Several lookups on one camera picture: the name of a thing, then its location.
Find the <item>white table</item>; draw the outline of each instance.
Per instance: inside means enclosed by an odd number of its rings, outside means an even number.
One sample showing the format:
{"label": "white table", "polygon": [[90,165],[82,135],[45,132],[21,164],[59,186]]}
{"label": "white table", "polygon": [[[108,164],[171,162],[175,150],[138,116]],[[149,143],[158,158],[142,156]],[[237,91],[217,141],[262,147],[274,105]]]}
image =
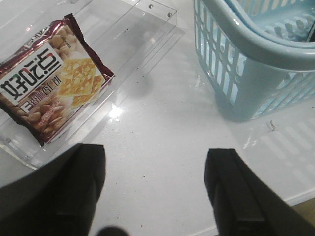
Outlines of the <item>white table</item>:
{"label": "white table", "polygon": [[82,127],[90,134],[71,141],[106,149],[90,235],[109,225],[131,236],[216,235],[203,182],[209,148],[235,148],[290,205],[315,197],[315,100],[243,123],[224,118],[195,53],[193,2],[164,2],[178,10],[180,40],[149,73],[136,69]]}

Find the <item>cracker image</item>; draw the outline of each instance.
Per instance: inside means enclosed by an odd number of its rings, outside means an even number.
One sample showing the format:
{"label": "cracker image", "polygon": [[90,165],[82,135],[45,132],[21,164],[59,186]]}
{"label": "cracker image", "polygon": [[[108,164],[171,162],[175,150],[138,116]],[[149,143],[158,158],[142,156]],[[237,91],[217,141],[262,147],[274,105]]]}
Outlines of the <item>cracker image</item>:
{"label": "cracker image", "polygon": [[60,74],[58,96],[70,97],[92,93],[96,66],[92,59],[66,59]]}
{"label": "cracker image", "polygon": [[71,104],[72,108],[80,107],[83,106],[87,103],[94,102],[97,100],[97,96],[95,96],[98,91],[100,90],[101,85],[104,82],[104,78],[102,75],[97,75],[94,77],[94,82],[93,82],[93,88],[92,88],[92,93],[89,95],[81,95],[81,96],[74,96],[73,97],[73,102]]}

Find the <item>snack package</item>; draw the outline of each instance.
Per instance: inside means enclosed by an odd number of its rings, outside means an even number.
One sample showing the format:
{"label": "snack package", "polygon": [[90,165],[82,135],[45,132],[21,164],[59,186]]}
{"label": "snack package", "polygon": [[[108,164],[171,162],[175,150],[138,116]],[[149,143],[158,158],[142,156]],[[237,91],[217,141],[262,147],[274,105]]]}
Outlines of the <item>snack package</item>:
{"label": "snack package", "polygon": [[43,145],[96,101],[113,77],[70,14],[0,63],[0,108]]}

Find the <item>light blue basket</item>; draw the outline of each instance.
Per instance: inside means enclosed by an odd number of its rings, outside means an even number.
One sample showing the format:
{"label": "light blue basket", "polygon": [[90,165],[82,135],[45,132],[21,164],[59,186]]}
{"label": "light blue basket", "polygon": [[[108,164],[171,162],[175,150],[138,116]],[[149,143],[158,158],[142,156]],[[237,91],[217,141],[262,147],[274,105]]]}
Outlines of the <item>light blue basket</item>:
{"label": "light blue basket", "polygon": [[315,94],[315,0],[194,0],[199,62],[237,119]]}

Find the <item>black object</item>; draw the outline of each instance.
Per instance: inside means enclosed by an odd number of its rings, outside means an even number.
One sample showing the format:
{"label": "black object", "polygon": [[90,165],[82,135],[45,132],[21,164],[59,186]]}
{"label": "black object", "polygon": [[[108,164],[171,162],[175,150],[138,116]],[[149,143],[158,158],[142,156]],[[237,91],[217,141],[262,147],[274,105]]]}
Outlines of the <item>black object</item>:
{"label": "black object", "polygon": [[220,236],[315,236],[234,149],[209,150],[204,180]]}
{"label": "black object", "polygon": [[101,229],[97,236],[128,236],[128,234],[124,230],[112,226]]}
{"label": "black object", "polygon": [[306,39],[307,43],[315,42],[315,22],[313,23]]}
{"label": "black object", "polygon": [[87,236],[105,180],[105,151],[77,144],[0,189],[1,236]]}

